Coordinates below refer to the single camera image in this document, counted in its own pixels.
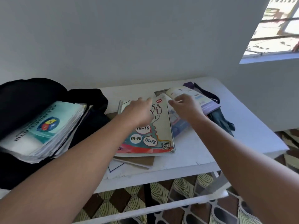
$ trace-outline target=hand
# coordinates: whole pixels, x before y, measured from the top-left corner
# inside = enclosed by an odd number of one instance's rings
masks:
[[[206,118],[199,103],[185,93],[177,96],[174,100],[169,100],[168,103],[174,108],[180,118],[187,120],[189,123],[196,117]]]
[[[150,112],[152,105],[152,99],[142,100],[141,97],[136,101],[131,101],[131,103],[125,107],[121,115],[125,116],[133,123],[134,128],[145,127],[149,125],[153,120],[154,116]]]

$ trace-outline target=forearm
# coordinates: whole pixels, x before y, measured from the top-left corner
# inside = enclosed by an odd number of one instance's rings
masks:
[[[263,223],[298,221],[298,174],[239,143],[207,118],[194,117],[191,125],[226,178]]]
[[[134,127],[120,115],[32,174],[0,200],[0,223],[71,223]]]

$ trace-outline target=qr code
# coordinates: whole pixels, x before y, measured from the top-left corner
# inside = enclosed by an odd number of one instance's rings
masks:
[[[161,142],[162,150],[168,150],[170,148],[170,142]]]

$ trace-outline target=bahasa melayu textbook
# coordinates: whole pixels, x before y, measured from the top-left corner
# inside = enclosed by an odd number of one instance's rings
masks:
[[[120,101],[120,114],[131,101]],[[136,128],[119,147],[115,156],[159,156],[174,153],[172,130],[167,108],[167,100],[161,94],[153,98],[151,109],[152,122],[145,127]]]

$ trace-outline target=window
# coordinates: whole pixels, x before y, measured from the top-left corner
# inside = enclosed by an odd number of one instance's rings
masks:
[[[270,1],[243,57],[298,50],[299,1]]]

